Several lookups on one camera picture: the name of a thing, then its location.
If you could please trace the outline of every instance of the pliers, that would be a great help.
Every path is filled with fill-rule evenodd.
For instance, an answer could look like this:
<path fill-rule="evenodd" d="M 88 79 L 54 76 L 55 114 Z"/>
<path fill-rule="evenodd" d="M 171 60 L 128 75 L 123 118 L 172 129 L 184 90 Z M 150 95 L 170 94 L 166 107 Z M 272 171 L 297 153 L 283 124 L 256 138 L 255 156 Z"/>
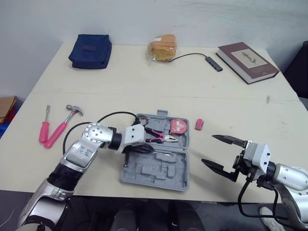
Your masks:
<path fill-rule="evenodd" d="M 165 135 L 163 131 L 154 130 L 152 128 L 144 128 L 145 132 L 155 136 L 155 138 L 146 139 L 145 141 L 148 143 L 163 143 L 163 142 L 179 142 L 177 138 L 170 135 Z"/>

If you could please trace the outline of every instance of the pink hammer handle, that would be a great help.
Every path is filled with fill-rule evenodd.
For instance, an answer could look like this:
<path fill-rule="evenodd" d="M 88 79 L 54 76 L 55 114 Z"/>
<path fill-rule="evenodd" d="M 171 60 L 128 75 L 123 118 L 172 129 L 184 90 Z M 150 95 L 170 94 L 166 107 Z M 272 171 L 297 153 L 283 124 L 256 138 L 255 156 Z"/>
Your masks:
<path fill-rule="evenodd" d="M 49 133 L 49 123 L 44 121 L 42 123 L 42 127 L 40 128 L 39 139 L 40 143 L 45 143 L 48 140 L 48 133 Z"/>
<path fill-rule="evenodd" d="M 50 138 L 44 143 L 45 148 L 51 148 L 56 140 L 61 136 L 62 132 L 65 130 L 67 123 L 63 122 L 57 127 L 57 129 L 53 132 Z"/>

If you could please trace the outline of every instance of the screwdriver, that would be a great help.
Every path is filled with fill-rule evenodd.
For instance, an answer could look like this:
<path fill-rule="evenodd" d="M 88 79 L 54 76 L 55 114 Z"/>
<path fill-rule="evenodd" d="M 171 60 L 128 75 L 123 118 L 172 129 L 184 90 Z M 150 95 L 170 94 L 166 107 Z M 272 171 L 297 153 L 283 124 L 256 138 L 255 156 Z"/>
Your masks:
<path fill-rule="evenodd" d="M 40 143 L 45 143 L 48 140 L 49 122 L 47 120 L 49 116 L 49 111 L 50 111 L 50 105 L 47 105 L 45 121 L 42 122 L 42 127 L 40 128 L 40 133 L 39 133 L 38 141 Z"/>

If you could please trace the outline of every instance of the white table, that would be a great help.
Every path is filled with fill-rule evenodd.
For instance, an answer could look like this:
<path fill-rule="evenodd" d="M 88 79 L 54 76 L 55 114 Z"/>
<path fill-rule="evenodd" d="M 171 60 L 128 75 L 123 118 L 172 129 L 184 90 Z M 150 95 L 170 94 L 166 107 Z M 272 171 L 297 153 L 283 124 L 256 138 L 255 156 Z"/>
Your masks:
<path fill-rule="evenodd" d="M 308 168 L 308 113 L 281 73 L 246 85 L 215 55 L 216 48 L 179 51 L 210 55 L 224 68 L 219 73 L 198 55 L 149 64 L 144 46 L 113 46 L 107 69 L 80 70 L 73 69 L 67 58 L 72 47 L 62 45 L 0 140 L 0 190 L 34 192 L 59 162 L 64 134 L 50 150 L 38 142 L 47 104 L 51 105 L 51 132 L 69 114 L 66 104 L 78 105 L 85 112 L 84 117 L 74 116 L 69 127 L 119 110 L 156 114 L 157 109 L 165 109 L 169 116 L 190 122 L 191 186 L 187 192 L 122 183 L 123 155 L 103 150 L 79 181 L 76 195 L 235 202 L 244 176 L 234 183 L 206 168 L 201 158 L 231 171 L 241 148 L 211 138 L 212 134 L 266 142 L 271 161 Z M 266 51 L 258 52 L 272 62 Z M 205 120 L 202 131 L 193 129 L 198 118 Z M 116 115 L 103 124 L 121 130 L 131 122 L 130 116 Z M 71 133 L 67 146 L 82 130 Z M 243 201 L 272 202 L 273 196 L 254 183 Z"/>

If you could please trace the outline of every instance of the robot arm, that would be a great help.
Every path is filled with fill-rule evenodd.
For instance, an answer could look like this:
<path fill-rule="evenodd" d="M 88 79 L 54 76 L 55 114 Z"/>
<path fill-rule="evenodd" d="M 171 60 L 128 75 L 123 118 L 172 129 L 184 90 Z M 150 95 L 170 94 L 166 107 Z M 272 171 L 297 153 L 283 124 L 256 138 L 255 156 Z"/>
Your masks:
<path fill-rule="evenodd" d="M 119 153 L 128 146 L 145 143 L 141 124 L 126 128 L 124 135 L 100 123 L 86 126 L 80 140 L 76 141 L 61 158 L 55 170 L 38 187 L 28 201 L 18 220 L 18 230 L 36 231 L 33 223 L 53 230 L 80 178 L 88 170 L 99 148 L 109 148 Z"/>
<path fill-rule="evenodd" d="M 247 181 L 257 181 L 258 187 L 279 192 L 282 205 L 290 224 L 298 229 L 308 229 L 308 172 L 299 167 L 274 164 L 270 160 L 270 150 L 266 144 L 243 141 L 232 136 L 214 135 L 220 141 L 236 144 L 244 148 L 236 157 L 234 172 L 226 172 L 223 166 L 202 159 L 212 171 L 236 182 L 239 173 L 247 176 Z"/>

